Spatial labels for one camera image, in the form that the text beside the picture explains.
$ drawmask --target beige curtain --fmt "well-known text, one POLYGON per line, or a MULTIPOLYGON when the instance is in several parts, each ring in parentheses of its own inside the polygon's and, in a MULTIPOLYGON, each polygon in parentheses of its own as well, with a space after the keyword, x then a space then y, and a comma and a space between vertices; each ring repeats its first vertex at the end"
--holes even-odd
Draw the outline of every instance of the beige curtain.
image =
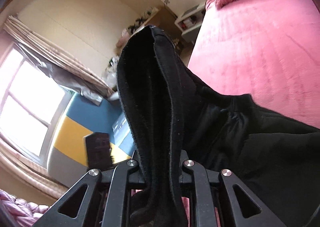
POLYGON ((0 166, 18 180, 55 199, 59 199, 68 190, 65 186, 52 181, 45 168, 14 150, 2 138, 0 138, 0 166))
POLYGON ((93 84, 103 97, 109 97, 113 94, 113 90, 106 85, 102 78, 95 75, 73 55, 35 33, 13 16, 8 17, 4 29, 16 40, 52 63, 93 84))

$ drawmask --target metal screw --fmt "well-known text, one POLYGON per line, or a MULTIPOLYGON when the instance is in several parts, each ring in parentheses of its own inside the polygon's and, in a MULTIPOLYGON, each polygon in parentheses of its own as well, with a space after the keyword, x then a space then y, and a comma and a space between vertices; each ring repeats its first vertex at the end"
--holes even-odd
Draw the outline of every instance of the metal screw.
POLYGON ((99 174, 99 170, 98 170, 98 169, 91 169, 91 170, 89 171, 89 174, 90 174, 91 176, 97 176, 97 175, 99 174))
POLYGON ((232 174, 232 172, 229 170, 229 169, 223 169, 221 171, 221 173, 224 175, 224 176, 230 176, 232 174))
POLYGON ((185 164, 185 166, 190 167, 190 166, 193 166, 195 163, 192 160, 186 160, 186 161, 184 161, 184 164, 185 164))
POLYGON ((127 162, 127 165, 128 166, 137 166, 138 165, 138 162, 133 160, 133 159, 130 159, 128 162, 127 162))

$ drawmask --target black garment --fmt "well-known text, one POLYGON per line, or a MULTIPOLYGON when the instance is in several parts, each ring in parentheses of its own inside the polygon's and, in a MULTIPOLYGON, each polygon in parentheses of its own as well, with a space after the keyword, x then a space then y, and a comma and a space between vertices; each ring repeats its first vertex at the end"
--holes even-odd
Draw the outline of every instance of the black garment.
POLYGON ((207 169, 232 170, 288 227, 307 224, 313 214, 319 226, 319 129, 259 107, 249 94, 218 94, 154 26, 124 48, 118 90, 147 183, 132 198, 132 226, 187 226, 181 149, 207 169))

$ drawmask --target gray curtain lining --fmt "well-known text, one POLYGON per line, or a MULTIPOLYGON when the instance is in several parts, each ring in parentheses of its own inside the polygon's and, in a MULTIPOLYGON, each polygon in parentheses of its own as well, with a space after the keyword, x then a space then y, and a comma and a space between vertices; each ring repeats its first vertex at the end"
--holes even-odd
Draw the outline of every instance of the gray curtain lining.
POLYGON ((46 76, 52 78, 58 85, 72 89, 81 94, 91 102, 99 106, 103 100, 101 89, 79 77, 57 66, 27 46, 15 42, 20 53, 26 57, 37 69, 46 76))

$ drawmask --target mattress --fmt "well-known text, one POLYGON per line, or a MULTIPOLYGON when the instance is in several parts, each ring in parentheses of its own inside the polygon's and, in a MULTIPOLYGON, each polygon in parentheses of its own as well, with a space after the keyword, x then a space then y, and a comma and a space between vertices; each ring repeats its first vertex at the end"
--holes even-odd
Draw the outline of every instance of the mattress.
POLYGON ((312 0, 208 0, 188 68, 215 91, 320 128, 320 13, 312 0))

